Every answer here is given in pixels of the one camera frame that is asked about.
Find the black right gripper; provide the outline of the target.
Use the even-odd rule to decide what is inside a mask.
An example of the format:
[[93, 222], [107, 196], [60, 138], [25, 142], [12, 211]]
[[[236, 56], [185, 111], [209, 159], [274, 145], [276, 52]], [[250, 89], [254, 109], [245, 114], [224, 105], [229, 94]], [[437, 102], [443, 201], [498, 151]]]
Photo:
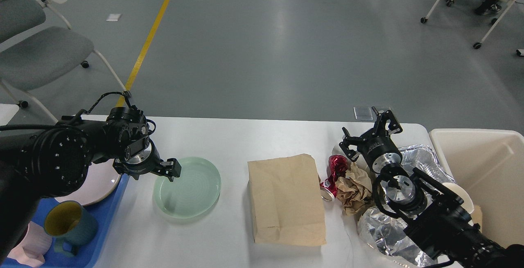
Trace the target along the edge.
[[363, 156], [369, 169], [374, 173], [381, 173], [386, 166], [401, 166], [402, 155], [391, 136], [400, 134], [404, 130], [393, 111], [378, 110], [372, 106], [376, 121], [371, 129], [371, 137], [351, 136], [346, 127], [342, 128], [343, 140], [339, 147], [348, 160], [356, 162]]

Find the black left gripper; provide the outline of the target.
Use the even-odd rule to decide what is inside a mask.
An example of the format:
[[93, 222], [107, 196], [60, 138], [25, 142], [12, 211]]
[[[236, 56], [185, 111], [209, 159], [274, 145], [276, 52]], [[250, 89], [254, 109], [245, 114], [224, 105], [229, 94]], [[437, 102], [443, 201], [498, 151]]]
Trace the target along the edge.
[[139, 178], [139, 176], [146, 173], [153, 173], [167, 178], [169, 182], [174, 182], [176, 178], [179, 178], [182, 171], [182, 166], [176, 158], [169, 158], [165, 161], [160, 158], [153, 141], [150, 141], [149, 147], [130, 158], [130, 160], [121, 162], [119, 159], [115, 159], [113, 168], [120, 175]]

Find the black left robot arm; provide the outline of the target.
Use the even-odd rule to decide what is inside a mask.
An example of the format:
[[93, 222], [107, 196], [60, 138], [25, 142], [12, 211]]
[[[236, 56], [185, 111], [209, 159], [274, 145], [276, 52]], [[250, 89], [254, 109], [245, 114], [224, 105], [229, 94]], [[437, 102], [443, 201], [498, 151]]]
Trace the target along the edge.
[[39, 201], [77, 191], [92, 164], [111, 160], [118, 175], [134, 179], [153, 173], [173, 182], [181, 176], [178, 160], [160, 157], [151, 139], [154, 122], [131, 104], [129, 93], [118, 94], [126, 105], [114, 107], [104, 121], [83, 119], [91, 110], [82, 109], [51, 126], [1, 126], [25, 132], [1, 137], [1, 261], [21, 241]]

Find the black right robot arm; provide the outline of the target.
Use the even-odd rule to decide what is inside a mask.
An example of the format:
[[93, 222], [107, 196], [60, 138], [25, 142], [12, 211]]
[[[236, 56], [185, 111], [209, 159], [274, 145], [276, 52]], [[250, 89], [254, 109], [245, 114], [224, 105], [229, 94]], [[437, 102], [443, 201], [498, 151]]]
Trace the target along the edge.
[[376, 121], [360, 136], [343, 127], [342, 152], [355, 162], [363, 156], [376, 175], [372, 198], [385, 215], [402, 219], [404, 233], [431, 259], [444, 254], [448, 261], [465, 268], [522, 268], [523, 245], [507, 248], [490, 240], [479, 224], [470, 225], [471, 215], [462, 207], [464, 199], [421, 169], [408, 173], [402, 154], [391, 136], [403, 131], [393, 111], [373, 108]]

